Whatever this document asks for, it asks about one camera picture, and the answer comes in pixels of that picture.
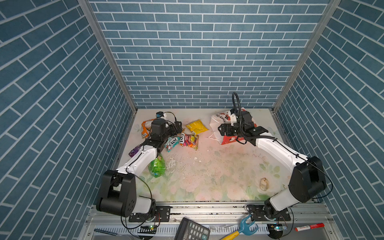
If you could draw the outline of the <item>orange snack packet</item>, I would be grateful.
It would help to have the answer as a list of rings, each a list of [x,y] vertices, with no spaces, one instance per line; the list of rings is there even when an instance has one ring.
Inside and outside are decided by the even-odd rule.
[[[142,138],[145,139],[145,138],[147,138],[150,135],[151,129],[152,129],[152,122],[153,121],[154,121],[154,119],[142,122],[142,124],[141,124],[141,135],[142,135]]]

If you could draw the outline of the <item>green snack packet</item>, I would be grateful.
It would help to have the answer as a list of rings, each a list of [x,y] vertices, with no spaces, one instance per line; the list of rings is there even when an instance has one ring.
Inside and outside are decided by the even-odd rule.
[[[180,143],[180,139],[181,138],[179,136],[169,137],[165,143],[166,151],[169,153],[176,145]]]

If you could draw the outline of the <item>red white paper bag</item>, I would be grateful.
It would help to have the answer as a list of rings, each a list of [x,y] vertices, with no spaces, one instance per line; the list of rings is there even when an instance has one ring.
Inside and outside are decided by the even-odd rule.
[[[243,132],[250,133],[260,132],[264,130],[260,128],[255,123],[253,123],[253,117],[250,115],[245,108],[241,108],[243,117]],[[240,121],[239,115],[235,113],[234,109],[220,112],[211,116],[210,127],[213,130],[210,139],[218,141],[221,145],[226,145],[230,143],[241,143],[246,144],[247,141],[242,137],[240,133]]]

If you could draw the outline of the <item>pink yellow candy packet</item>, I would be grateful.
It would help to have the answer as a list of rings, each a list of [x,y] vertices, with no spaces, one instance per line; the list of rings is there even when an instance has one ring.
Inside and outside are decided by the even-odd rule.
[[[181,134],[180,136],[180,145],[182,147],[189,147],[193,148],[195,150],[198,149],[198,136],[195,135],[186,135],[184,133]]]

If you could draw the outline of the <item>yellow snack packet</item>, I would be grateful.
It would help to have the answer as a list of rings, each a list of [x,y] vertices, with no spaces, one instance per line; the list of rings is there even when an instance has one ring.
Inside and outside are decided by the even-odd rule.
[[[187,129],[194,135],[199,135],[208,131],[201,120],[196,120],[186,125]]]

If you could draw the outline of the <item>purple snack packet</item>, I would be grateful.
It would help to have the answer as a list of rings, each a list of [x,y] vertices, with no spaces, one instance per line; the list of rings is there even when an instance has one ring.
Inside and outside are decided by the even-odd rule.
[[[133,158],[140,150],[141,150],[142,146],[141,145],[137,145],[135,148],[133,148],[130,152],[129,152],[129,156],[131,158]]]

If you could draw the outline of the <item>green chips bag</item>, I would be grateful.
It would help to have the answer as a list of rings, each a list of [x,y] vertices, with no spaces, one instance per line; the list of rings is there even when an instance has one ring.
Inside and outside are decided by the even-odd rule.
[[[149,172],[152,177],[159,178],[166,172],[166,163],[163,156],[160,154],[156,159],[148,165]]]

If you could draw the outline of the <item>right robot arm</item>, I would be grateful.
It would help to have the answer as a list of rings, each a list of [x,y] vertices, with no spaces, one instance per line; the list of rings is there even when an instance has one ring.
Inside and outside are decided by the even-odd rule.
[[[327,188],[326,174],[319,158],[310,158],[281,143],[267,129],[257,126],[245,109],[214,114],[210,126],[214,136],[225,143],[250,143],[269,153],[290,171],[288,187],[265,200],[260,210],[267,220],[278,219],[289,207],[306,203]]]

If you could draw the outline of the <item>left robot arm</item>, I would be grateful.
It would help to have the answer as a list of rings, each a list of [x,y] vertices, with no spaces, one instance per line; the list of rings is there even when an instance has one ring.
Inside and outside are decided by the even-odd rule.
[[[164,118],[152,122],[148,138],[139,145],[137,153],[128,162],[116,170],[107,170],[101,178],[96,208],[124,218],[132,214],[141,214],[151,219],[156,213],[153,197],[137,196],[136,178],[162,152],[166,141],[183,131],[180,121],[170,122]]]

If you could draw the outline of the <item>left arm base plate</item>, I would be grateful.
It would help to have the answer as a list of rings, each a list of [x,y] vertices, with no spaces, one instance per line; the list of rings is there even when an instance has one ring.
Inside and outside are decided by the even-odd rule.
[[[156,218],[156,222],[169,222],[171,214],[171,206],[156,206],[156,209],[152,209],[149,214],[135,213],[129,216],[130,223],[141,223],[144,220],[153,222],[153,218]]]

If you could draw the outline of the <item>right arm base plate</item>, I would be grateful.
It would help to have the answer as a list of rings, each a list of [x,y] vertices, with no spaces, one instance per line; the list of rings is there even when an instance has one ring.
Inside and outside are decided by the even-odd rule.
[[[269,221],[274,222],[277,220],[285,220],[286,222],[291,220],[288,209],[282,211],[276,211],[271,206],[263,205],[246,205],[246,210],[251,215],[252,221]]]

